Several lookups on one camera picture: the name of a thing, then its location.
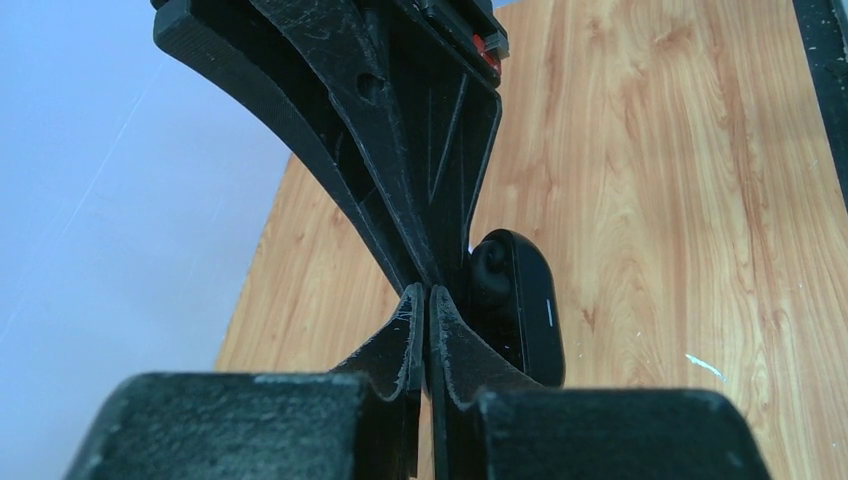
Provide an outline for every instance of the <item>wooden surface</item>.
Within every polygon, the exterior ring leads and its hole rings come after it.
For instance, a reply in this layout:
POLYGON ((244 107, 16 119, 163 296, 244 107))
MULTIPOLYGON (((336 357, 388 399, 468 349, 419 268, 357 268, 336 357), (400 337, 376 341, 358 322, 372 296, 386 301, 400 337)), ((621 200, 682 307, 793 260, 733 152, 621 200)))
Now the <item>wooden surface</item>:
MULTIPOLYGON (((498 17, 512 58, 472 239, 507 227, 546 254, 566 386, 714 389, 775 478, 848 478, 848 215, 791 2, 526 0, 498 17)), ((218 367, 324 370, 395 301, 293 161, 218 367)))

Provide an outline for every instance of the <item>blue-tinted white surface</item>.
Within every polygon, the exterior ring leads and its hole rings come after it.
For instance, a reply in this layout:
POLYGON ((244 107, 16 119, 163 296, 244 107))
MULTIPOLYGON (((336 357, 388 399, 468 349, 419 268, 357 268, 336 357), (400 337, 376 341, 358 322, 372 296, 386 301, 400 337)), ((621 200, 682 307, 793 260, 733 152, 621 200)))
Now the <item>blue-tinted white surface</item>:
POLYGON ((288 150, 152 22, 0 14, 0 479, 58 478, 129 375, 212 368, 282 178, 288 150))

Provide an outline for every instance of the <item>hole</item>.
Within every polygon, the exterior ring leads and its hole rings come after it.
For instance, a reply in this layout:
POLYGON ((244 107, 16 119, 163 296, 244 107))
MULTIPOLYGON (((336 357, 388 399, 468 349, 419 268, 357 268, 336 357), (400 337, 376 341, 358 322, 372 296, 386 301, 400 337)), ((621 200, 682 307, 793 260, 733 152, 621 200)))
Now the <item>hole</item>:
POLYGON ((362 73, 356 78, 356 89, 359 91, 359 96, 368 103, 376 103, 377 95, 384 87, 385 82, 370 73, 362 73))

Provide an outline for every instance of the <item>wooden floor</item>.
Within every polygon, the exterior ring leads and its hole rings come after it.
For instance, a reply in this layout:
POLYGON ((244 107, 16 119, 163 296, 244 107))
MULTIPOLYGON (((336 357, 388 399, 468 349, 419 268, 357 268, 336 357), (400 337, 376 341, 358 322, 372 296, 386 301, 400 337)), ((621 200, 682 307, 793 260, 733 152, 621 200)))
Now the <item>wooden floor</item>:
MULTIPOLYGON (((727 395, 775 478, 848 478, 848 215, 790 0, 526 0, 472 239, 532 238, 567 388, 727 395)), ((333 366, 396 296, 290 163, 218 361, 333 366)), ((429 466, 422 415, 422 476, 429 466)))

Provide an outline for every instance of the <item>red component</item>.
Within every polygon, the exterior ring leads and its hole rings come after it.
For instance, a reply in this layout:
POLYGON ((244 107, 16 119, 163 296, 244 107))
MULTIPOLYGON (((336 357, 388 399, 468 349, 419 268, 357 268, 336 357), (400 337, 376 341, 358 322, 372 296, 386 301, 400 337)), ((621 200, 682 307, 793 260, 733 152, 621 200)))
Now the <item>red component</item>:
POLYGON ((501 59, 498 58, 497 54, 490 54, 486 51, 486 41, 480 35, 476 33, 472 37, 474 41, 474 46, 477 47, 477 53, 483 57, 483 60, 489 64, 490 67, 494 68, 498 75, 501 74, 501 59))

